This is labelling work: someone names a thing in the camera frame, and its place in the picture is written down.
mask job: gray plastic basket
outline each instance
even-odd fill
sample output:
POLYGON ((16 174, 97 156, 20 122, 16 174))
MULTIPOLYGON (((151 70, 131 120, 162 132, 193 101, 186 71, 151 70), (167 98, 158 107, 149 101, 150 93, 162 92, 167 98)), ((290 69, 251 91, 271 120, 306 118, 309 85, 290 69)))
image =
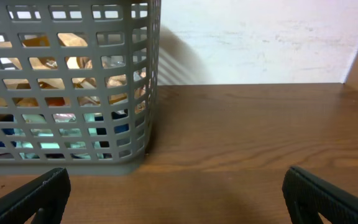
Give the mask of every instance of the gray plastic basket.
POLYGON ((53 167, 67 167, 71 174, 126 174, 139 166, 157 94, 160 3, 0 0, 0 41, 11 43, 0 47, 0 101, 6 104, 0 106, 0 174, 39 174, 53 167), (76 34, 88 45, 64 46, 59 34, 76 34), (22 44, 45 36, 44 47, 22 44), (70 57, 90 59, 92 68, 70 69, 70 57), (53 58, 56 64, 38 70, 31 58, 53 58), (141 72, 144 78, 136 76, 141 72), (109 77, 123 74, 126 85, 109 88, 109 77), (76 88, 73 78, 94 78, 96 88, 76 88), (10 89, 9 79, 26 79, 29 88, 10 89), (39 79, 60 80, 64 89, 43 89, 39 79), (111 101, 122 94, 125 100, 111 101), (85 96, 99 106, 81 105, 85 96), (70 105, 48 102, 57 98, 70 105), (38 106, 18 105, 23 99, 38 106), (68 119, 57 122, 57 116, 68 119))

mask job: white wall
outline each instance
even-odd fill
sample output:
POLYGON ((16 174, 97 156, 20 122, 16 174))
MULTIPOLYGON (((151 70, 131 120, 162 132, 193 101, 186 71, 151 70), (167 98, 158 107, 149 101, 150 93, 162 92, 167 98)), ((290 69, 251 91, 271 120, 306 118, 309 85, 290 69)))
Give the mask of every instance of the white wall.
POLYGON ((358 0, 162 0, 159 84, 343 82, 358 0))

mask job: wood grain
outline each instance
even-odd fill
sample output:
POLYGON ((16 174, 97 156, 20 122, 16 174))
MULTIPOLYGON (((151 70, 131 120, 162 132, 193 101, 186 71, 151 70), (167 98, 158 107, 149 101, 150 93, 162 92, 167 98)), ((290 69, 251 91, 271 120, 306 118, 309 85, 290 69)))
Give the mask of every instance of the wood grain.
MULTIPOLYGON (((62 223, 290 223, 298 164, 358 196, 358 92, 341 84, 160 86, 144 165, 72 176, 62 223)), ((0 197, 34 176, 0 177, 0 197)))

